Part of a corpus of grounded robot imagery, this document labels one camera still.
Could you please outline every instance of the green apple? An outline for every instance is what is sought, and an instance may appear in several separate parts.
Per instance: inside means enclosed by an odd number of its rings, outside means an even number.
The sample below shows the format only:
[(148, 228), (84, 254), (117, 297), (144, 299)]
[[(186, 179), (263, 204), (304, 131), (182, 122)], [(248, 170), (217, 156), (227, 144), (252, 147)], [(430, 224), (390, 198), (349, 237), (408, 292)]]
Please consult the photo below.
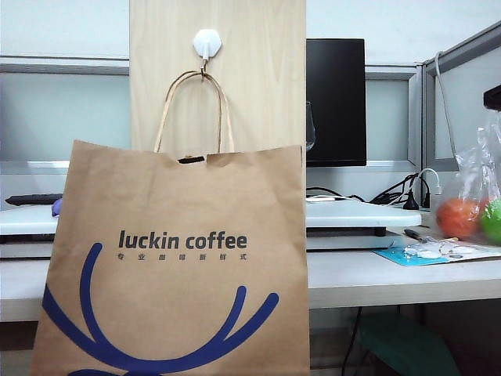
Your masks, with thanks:
[(501, 198), (485, 205), (480, 222), (485, 235), (490, 240), (501, 243)]

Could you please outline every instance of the orange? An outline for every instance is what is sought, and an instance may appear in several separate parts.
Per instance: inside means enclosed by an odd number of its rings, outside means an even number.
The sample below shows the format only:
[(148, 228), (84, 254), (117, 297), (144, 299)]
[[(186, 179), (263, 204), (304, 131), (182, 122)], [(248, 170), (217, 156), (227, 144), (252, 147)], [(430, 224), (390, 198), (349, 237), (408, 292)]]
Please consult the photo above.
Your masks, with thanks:
[(478, 227), (478, 212), (473, 200), (449, 198), (437, 210), (437, 224), (448, 237), (470, 237)]

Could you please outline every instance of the wooden panel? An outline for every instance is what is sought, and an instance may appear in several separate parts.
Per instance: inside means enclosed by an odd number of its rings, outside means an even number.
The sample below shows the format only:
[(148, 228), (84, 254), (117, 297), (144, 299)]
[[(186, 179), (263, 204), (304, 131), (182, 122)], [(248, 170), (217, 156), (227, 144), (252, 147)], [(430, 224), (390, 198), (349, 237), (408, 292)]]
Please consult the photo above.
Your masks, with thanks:
[[(168, 86), (200, 69), (192, 40), (203, 28), (222, 38), (207, 72), (229, 97), (236, 151), (304, 144), (305, 0), (131, 0), (130, 11), (133, 149), (153, 149)], [(183, 85), (161, 151), (214, 153), (216, 102), (200, 77)]]

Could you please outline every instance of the computer monitor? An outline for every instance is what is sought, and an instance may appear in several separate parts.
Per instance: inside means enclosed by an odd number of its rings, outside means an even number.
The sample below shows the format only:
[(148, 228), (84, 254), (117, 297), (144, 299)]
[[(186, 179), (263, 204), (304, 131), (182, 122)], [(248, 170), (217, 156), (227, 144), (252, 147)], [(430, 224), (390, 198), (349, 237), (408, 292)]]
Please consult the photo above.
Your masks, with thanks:
[(306, 100), (315, 126), (315, 143), (306, 153), (306, 165), (365, 166), (363, 39), (307, 39)]

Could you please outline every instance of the blue deer antler logo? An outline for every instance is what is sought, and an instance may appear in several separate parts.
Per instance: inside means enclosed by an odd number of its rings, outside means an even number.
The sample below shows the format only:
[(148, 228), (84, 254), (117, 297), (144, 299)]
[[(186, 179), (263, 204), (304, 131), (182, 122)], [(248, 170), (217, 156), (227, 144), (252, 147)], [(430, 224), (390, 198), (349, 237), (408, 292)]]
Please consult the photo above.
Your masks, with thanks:
[[(174, 359), (148, 360), (135, 358), (120, 351), (108, 341), (101, 331), (92, 310), (91, 277), (94, 265), (102, 249), (103, 245), (101, 243), (92, 245), (81, 271), (80, 279), (82, 313), (92, 338), (82, 333), (71, 322), (66, 313), (59, 307), (47, 286), (45, 286), (42, 306), (54, 324), (78, 347), (103, 363), (127, 371), (124, 376), (160, 376), (160, 374), (185, 371), (210, 363), (233, 351), (246, 341), (268, 319), (279, 302), (279, 296), (276, 293), (269, 294), (258, 311), (239, 330), (228, 336), (240, 316), (245, 301), (247, 289), (245, 286), (240, 286), (236, 290), (235, 301), (226, 321), (214, 337), (198, 350)], [(70, 372), (68, 376), (117, 375), (98, 370), (79, 370)]]

